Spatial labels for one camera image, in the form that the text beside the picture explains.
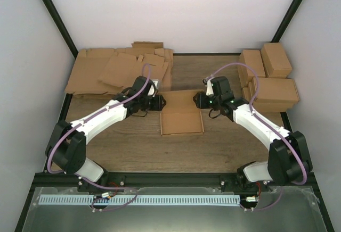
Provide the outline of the cardboard box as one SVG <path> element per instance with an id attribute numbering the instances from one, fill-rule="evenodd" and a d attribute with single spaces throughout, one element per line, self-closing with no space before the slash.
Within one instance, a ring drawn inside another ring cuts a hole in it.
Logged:
<path id="1" fill-rule="evenodd" d="M 162 136 L 197 135 L 204 133 L 201 109 L 196 107 L 193 97 L 199 90 L 177 90 L 163 92 L 166 101 L 160 112 Z"/>

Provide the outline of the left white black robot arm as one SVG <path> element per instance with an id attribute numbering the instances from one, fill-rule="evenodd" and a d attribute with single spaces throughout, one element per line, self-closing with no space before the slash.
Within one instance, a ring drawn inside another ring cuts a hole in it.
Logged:
<path id="1" fill-rule="evenodd" d="M 109 185 L 107 171 L 86 156 L 89 142 L 115 123 L 139 111 L 161 111 L 166 105 L 157 93 L 160 82 L 139 76 L 131 87 L 115 95 L 95 112 L 72 122 L 59 121 L 51 134 L 45 154 L 49 173 L 52 164 L 68 175 L 77 175 L 88 181 L 98 192 Z"/>

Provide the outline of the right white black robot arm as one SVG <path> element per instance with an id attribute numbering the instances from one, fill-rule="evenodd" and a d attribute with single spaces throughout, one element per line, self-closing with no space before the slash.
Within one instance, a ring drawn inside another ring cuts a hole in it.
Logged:
<path id="1" fill-rule="evenodd" d="M 274 182 L 284 186 L 288 183 L 303 185 L 312 162 L 305 136 L 277 126 L 261 115 L 244 98 L 236 98 L 228 79 L 210 77 L 203 80 L 205 91 L 193 97 L 196 107 L 218 111 L 220 115 L 247 129 L 268 150 L 268 160 L 247 163 L 237 169 L 237 186 L 250 190 L 256 182 Z"/>

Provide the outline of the folded box front bottom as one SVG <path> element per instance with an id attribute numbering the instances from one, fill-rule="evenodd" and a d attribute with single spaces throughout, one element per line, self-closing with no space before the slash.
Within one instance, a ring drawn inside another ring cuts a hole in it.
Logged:
<path id="1" fill-rule="evenodd" d="M 251 101 L 251 92 L 248 87 L 242 88 L 242 96 L 247 101 Z M 286 112 L 288 109 L 294 107 L 293 104 L 281 104 L 281 103 L 257 103 L 253 102 L 253 108 L 256 109 L 258 112 Z"/>

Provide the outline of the folded box back middle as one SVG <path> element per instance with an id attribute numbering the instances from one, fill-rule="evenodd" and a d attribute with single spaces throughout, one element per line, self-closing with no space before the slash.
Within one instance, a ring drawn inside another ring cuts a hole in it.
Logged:
<path id="1" fill-rule="evenodd" d="M 239 56 L 239 63 L 245 64 L 250 67 L 258 77 L 266 77 L 261 52 L 259 50 L 244 49 Z M 238 65 L 237 69 L 241 87 L 244 88 L 252 80 L 254 74 L 249 68 L 242 65 Z"/>

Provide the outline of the folded box front top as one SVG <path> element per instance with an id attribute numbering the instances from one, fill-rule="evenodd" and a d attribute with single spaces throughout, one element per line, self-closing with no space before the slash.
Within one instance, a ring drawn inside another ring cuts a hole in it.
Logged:
<path id="1" fill-rule="evenodd" d="M 297 104 L 299 94 L 295 81 L 290 78 L 253 78 L 248 83 L 251 96 L 258 103 L 288 103 Z"/>

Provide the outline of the folded box back right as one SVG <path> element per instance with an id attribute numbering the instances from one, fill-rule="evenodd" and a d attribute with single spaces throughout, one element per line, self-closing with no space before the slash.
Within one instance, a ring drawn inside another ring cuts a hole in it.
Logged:
<path id="1" fill-rule="evenodd" d="M 281 43 L 266 43 L 261 49 L 265 74 L 268 78 L 287 78 L 292 66 Z"/>

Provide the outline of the stack of flat cardboard sheets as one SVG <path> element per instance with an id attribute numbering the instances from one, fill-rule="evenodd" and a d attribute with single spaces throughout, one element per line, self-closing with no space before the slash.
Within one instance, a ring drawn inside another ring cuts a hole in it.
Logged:
<path id="1" fill-rule="evenodd" d="M 138 76 L 160 82 L 160 90 L 172 87 L 173 50 L 163 43 L 134 42 L 127 48 L 89 48 L 78 52 L 65 92 L 76 97 L 109 98 L 133 85 Z"/>

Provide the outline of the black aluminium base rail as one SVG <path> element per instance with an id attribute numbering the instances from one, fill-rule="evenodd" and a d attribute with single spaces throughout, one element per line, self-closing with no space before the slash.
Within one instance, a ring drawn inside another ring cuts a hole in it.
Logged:
<path id="1" fill-rule="evenodd" d="M 34 176 L 30 190 L 37 187 L 75 187 L 79 192 L 99 194 L 111 191 L 113 187 L 146 188 L 146 187 L 210 187 L 223 192 L 236 194 L 253 193 L 255 183 L 242 181 L 237 173 L 160 173 L 160 172 L 109 172 L 98 182 L 105 188 L 91 185 L 75 175 L 37 173 Z"/>

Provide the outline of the right black frame post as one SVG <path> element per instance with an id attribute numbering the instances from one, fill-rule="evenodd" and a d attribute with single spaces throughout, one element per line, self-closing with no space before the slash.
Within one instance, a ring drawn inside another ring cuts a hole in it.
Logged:
<path id="1" fill-rule="evenodd" d="M 303 0 L 292 0 L 292 2 L 290 3 L 290 6 L 288 7 L 281 23 L 279 24 L 271 40 L 271 43 L 278 43 L 281 40 L 282 36 L 286 32 L 289 24 L 291 23 L 294 15 L 296 14 L 302 2 Z"/>

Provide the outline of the black frame post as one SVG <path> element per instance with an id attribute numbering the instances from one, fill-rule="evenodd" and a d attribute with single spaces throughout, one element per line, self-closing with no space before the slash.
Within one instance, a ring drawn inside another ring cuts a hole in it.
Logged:
<path id="1" fill-rule="evenodd" d="M 57 8 L 55 7 L 52 0 L 42 0 L 44 3 L 48 13 L 50 14 L 52 20 L 54 21 L 59 33 L 61 34 L 64 42 L 68 46 L 69 50 L 71 51 L 74 58 L 78 55 L 78 49 L 76 45 L 74 44 L 74 41 L 72 40 L 72 37 L 70 36 L 61 16 L 58 13 Z"/>
<path id="2" fill-rule="evenodd" d="M 271 40 L 271 43 L 278 43 L 281 40 L 282 36 L 286 32 L 289 24 L 291 23 L 294 15 L 296 14 L 302 2 L 303 0 L 292 0 L 292 2 L 290 3 L 290 6 L 288 7 L 281 23 L 279 24 Z"/>

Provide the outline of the left black frame post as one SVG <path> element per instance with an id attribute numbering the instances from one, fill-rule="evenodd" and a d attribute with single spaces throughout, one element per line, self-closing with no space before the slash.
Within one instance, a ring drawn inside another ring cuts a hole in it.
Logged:
<path id="1" fill-rule="evenodd" d="M 50 14 L 52 20 L 54 21 L 59 33 L 61 34 L 64 42 L 68 46 L 69 50 L 71 51 L 74 58 L 78 55 L 78 49 L 76 45 L 74 44 L 74 41 L 72 40 L 72 37 L 70 36 L 61 16 L 58 13 L 57 8 L 55 7 L 52 0 L 42 0 L 44 3 L 48 13 Z"/>

